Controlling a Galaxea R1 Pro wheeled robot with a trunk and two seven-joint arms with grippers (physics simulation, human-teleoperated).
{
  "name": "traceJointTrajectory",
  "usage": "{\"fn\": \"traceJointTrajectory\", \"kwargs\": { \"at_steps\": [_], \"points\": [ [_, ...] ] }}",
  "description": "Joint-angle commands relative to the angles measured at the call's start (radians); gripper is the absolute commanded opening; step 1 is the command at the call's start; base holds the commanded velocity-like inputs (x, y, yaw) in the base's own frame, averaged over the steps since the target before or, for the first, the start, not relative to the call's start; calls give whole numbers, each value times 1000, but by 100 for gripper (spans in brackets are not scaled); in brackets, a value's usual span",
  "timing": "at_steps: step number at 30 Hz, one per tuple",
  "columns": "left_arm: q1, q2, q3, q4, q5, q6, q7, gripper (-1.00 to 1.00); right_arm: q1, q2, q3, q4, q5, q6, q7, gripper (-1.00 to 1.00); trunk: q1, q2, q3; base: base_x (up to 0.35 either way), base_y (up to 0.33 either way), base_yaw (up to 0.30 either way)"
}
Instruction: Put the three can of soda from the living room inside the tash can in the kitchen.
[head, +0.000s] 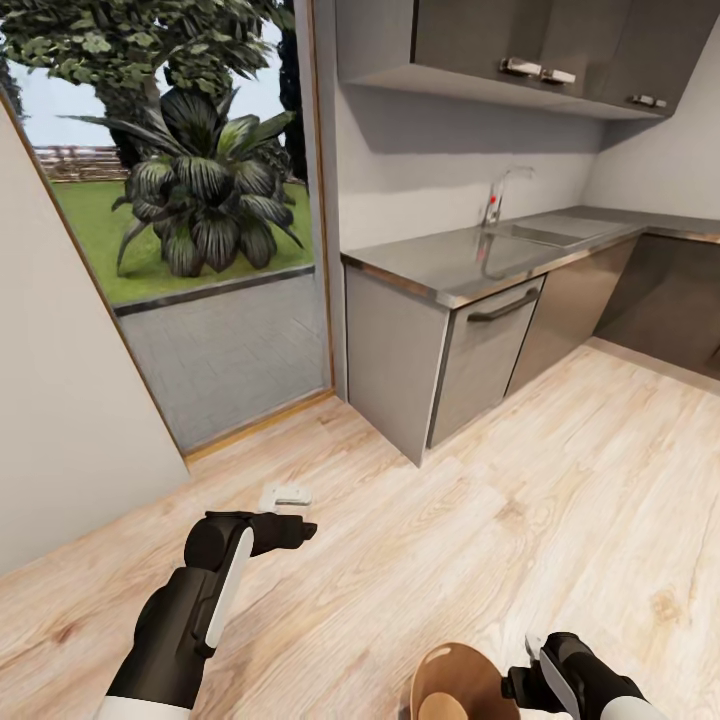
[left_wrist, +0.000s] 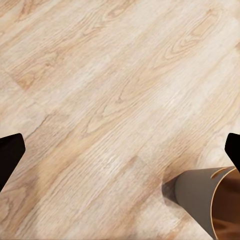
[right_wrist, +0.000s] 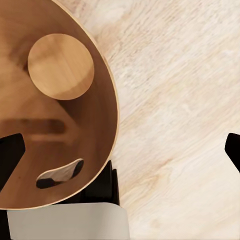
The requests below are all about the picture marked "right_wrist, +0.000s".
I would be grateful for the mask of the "trash can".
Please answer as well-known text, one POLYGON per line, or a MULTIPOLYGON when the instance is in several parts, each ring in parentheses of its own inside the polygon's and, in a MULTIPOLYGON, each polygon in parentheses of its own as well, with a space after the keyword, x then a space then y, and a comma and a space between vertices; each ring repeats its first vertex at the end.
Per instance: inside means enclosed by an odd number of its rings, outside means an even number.
POLYGON ((117 142, 120 100, 99 45, 58 0, 0 0, 0 139, 21 133, 25 153, 0 192, 0 210, 62 202, 102 172, 117 142), (37 179, 83 159, 79 174, 37 179))

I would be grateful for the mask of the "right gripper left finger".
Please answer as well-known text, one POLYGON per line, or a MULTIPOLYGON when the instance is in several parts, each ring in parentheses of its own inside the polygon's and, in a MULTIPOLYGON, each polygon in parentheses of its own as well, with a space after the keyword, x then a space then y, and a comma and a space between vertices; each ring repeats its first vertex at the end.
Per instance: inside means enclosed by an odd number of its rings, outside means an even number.
POLYGON ((21 133, 0 138, 0 192, 26 151, 21 133))

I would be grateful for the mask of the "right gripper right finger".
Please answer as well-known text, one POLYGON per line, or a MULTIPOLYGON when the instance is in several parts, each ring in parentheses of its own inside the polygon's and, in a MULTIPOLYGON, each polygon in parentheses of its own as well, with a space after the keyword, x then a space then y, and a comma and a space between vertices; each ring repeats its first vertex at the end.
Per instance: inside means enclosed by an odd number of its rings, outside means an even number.
POLYGON ((224 150, 240 172, 240 134, 229 133, 224 150))

